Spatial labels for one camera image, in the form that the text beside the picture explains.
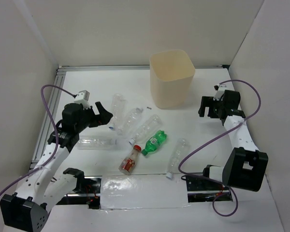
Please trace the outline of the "red label bottle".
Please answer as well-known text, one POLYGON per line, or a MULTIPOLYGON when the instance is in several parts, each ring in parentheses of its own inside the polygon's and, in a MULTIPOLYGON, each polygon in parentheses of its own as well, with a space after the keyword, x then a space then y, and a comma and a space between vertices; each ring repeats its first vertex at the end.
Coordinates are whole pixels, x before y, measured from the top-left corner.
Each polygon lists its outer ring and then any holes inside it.
POLYGON ((122 161, 121 165, 118 168, 119 171, 125 175, 130 175, 136 166, 138 155, 141 150, 142 149, 140 146, 135 145, 131 152, 122 161))

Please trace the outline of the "green plastic bottle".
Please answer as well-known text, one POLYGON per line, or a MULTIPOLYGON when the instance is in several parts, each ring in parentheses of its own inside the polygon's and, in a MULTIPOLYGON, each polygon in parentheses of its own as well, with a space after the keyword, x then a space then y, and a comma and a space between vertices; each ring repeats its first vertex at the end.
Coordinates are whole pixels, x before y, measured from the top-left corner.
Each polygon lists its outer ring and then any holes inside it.
POLYGON ((141 153, 146 156, 149 153, 156 152, 159 147, 166 141, 167 134, 163 130, 157 131, 145 144, 141 153))

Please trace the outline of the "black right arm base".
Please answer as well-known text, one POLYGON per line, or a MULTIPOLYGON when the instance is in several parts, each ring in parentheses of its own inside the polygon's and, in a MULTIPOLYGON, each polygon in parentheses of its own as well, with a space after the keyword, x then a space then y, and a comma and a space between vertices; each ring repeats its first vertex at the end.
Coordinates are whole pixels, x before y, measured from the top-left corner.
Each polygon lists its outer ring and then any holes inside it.
POLYGON ((228 187, 187 175, 181 176, 181 180, 186 183, 189 203, 212 202, 216 196, 221 194, 222 196, 217 201, 232 201, 232 194, 228 187))

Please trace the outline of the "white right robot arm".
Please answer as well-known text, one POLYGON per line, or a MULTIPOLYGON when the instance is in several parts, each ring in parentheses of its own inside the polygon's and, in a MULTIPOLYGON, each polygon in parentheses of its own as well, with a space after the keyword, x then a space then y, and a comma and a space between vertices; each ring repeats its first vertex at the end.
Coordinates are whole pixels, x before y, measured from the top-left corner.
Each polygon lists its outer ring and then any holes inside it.
POLYGON ((201 184, 205 189, 213 189, 218 181, 225 186, 254 192, 261 188, 268 155, 254 144, 245 122, 246 115, 238 109, 240 99, 240 93, 232 90, 219 90, 214 97, 202 97, 200 117, 209 108, 208 116, 220 119, 227 131, 240 126, 229 133, 232 152, 225 166, 207 165, 204 168, 201 184))

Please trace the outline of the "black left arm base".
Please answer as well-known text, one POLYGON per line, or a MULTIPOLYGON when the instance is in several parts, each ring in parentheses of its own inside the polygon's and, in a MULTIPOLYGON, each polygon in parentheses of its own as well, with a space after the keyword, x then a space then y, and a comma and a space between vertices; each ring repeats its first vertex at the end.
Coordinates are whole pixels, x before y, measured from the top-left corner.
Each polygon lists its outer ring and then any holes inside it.
POLYGON ((101 179, 101 176, 86 176, 82 189, 78 192, 69 192, 57 205, 83 205, 88 209, 100 209, 101 179))

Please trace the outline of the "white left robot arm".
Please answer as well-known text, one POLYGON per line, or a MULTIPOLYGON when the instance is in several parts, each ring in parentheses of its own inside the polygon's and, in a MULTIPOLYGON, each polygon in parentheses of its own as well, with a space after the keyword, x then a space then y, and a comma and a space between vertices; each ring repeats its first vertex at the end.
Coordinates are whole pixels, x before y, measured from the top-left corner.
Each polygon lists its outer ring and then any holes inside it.
POLYGON ((99 113, 81 103, 69 103, 62 111, 62 119, 51 133, 43 155, 25 181, 12 195, 4 194, 0 209, 4 224, 26 232, 40 232, 52 208, 69 192, 82 192, 86 187, 85 174, 76 168, 67 168, 56 175, 63 161, 70 155, 86 128, 106 125, 112 114, 100 102, 95 103, 99 113))

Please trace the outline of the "beige plastic bin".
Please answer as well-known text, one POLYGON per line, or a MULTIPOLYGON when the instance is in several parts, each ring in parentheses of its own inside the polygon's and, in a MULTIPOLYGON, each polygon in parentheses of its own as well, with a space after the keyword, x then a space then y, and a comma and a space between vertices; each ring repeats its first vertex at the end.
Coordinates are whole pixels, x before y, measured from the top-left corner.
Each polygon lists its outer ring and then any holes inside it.
POLYGON ((180 49, 153 54, 150 64, 150 91, 160 109, 181 104, 188 94, 195 67, 188 54, 180 49))

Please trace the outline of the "clear bottle blue cap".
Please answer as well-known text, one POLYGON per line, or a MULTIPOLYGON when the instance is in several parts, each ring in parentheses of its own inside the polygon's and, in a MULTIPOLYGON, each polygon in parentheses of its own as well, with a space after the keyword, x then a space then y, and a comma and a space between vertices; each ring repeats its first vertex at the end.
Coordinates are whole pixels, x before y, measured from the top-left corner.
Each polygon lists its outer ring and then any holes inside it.
POLYGON ((124 96, 122 94, 117 93, 113 95, 113 100, 111 104, 111 113, 113 114, 113 117, 109 122, 110 130, 115 131, 118 126, 120 126, 124 116, 126 103, 127 101, 124 99, 124 96))

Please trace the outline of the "clear bottle grey cap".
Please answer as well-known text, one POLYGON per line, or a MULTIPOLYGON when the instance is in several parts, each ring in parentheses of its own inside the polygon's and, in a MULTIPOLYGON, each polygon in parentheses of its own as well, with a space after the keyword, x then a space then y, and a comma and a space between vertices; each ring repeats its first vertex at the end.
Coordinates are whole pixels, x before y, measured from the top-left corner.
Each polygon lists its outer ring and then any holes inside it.
POLYGON ((117 134, 126 136, 134 128, 134 126, 140 121, 143 108, 136 107, 131 109, 123 119, 122 124, 117 128, 117 134))

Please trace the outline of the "clear bottle white cap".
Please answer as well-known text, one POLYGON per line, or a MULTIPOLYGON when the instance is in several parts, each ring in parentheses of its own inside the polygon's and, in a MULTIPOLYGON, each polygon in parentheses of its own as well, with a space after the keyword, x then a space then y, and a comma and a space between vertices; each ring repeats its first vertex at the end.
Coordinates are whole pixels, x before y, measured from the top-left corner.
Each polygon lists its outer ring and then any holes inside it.
POLYGON ((148 137, 153 135, 162 125, 161 118, 158 115, 152 115, 133 133, 132 137, 128 140, 131 146, 145 141, 148 137))

